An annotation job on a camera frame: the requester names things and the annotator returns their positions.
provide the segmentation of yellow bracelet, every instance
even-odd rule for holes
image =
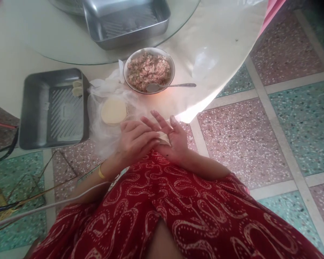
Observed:
[[[102,164],[100,164],[100,167],[98,168],[98,176],[99,176],[100,178],[102,178],[102,179],[105,179],[104,175],[103,175],[102,172],[101,172],[101,165],[102,165]]]

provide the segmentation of finger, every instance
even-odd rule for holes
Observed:
[[[126,129],[128,123],[129,121],[124,121],[120,123],[121,132],[123,132]]]
[[[150,140],[141,150],[140,154],[145,155],[147,152],[152,150],[155,146],[158,146],[159,140],[157,139],[152,139]]]
[[[176,120],[174,115],[171,115],[170,117],[170,125],[173,127],[173,130],[176,133],[182,132],[184,129],[181,127],[180,123]]]
[[[130,138],[131,140],[135,140],[136,138],[138,138],[139,136],[141,136],[142,134],[146,133],[146,132],[150,132],[152,131],[152,129],[150,127],[148,127],[147,125],[141,123],[141,125],[139,125],[138,127],[136,127],[134,130],[132,130],[129,134],[130,134]]]
[[[157,120],[157,122],[159,123],[159,125],[161,126],[161,128],[170,128],[170,126],[168,125],[168,123],[166,122],[166,120],[163,119],[163,117],[157,111],[152,110],[151,111],[151,114],[153,115],[153,117],[155,117],[155,119]]]
[[[153,123],[147,117],[142,116],[140,120],[145,123],[148,127],[150,127],[153,131],[161,131],[161,128],[158,123]]]
[[[130,132],[140,125],[144,125],[144,124],[140,121],[127,121],[127,125],[123,132]]]
[[[145,132],[136,138],[132,144],[138,146],[139,148],[144,147],[149,141],[154,138],[158,138],[159,134],[155,131]]]

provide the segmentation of person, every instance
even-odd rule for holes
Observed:
[[[109,183],[66,206],[31,258],[324,258],[229,169],[188,149],[173,116],[170,127],[151,113],[158,123],[121,123],[117,150],[72,197]]]

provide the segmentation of spoon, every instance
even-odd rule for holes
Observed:
[[[186,83],[186,84],[179,84],[179,85],[169,85],[169,86],[163,86],[163,85],[159,85],[157,83],[153,83],[153,84],[148,84],[147,86],[147,92],[153,93],[153,92],[157,92],[158,90],[160,90],[161,88],[165,88],[165,87],[196,87],[196,84],[193,83]]]

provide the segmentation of red cloth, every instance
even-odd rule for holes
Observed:
[[[205,181],[156,152],[99,205],[64,208],[32,258],[143,258],[160,218],[185,258],[324,258],[234,174]]]

